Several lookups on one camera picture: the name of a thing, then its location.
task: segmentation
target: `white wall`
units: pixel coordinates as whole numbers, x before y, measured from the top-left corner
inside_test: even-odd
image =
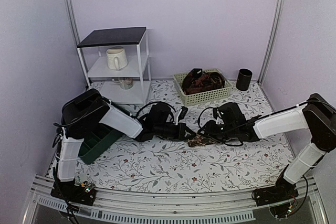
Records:
[[[154,78],[171,78],[174,73],[203,67],[219,68],[226,77],[236,79],[238,70],[245,67],[257,79],[275,3],[276,0],[73,0],[81,39],[95,29],[146,26]],[[97,55],[96,49],[84,52],[88,61],[94,62],[91,53]]]
[[[0,0],[0,223],[18,224],[53,156],[52,123],[84,89],[64,0]]]
[[[285,0],[264,88],[275,109],[320,93],[336,105],[336,1]],[[298,153],[309,131],[288,134]],[[330,223],[336,220],[336,151],[314,169]]]

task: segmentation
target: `white shelf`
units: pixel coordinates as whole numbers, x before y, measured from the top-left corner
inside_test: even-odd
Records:
[[[134,55],[127,56],[128,64],[126,67],[121,70],[112,70],[107,66],[107,57],[102,56],[99,57],[98,60],[94,63],[92,68],[88,72],[89,78],[108,78],[108,77],[140,77],[139,73],[139,64],[138,57]],[[147,64],[148,56],[141,56],[141,66],[143,75],[146,64]]]
[[[144,81],[143,85],[145,100],[147,100],[151,81]],[[101,87],[100,93],[103,97],[118,104],[144,105],[140,81],[134,81],[133,87],[127,90],[122,89],[119,84],[113,81],[106,81]]]

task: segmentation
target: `black shelf top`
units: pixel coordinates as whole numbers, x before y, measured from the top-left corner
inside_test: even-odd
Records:
[[[146,27],[94,30],[77,47],[138,45],[145,31]]]

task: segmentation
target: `white mug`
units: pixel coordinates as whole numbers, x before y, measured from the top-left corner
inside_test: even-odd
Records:
[[[109,69],[120,70],[127,66],[127,57],[123,47],[113,47],[106,51]]]

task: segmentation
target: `small brown object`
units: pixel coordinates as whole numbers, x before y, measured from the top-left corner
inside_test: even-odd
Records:
[[[205,146],[208,144],[213,144],[214,142],[208,138],[204,138],[200,135],[196,135],[194,138],[188,140],[189,147],[195,146]]]

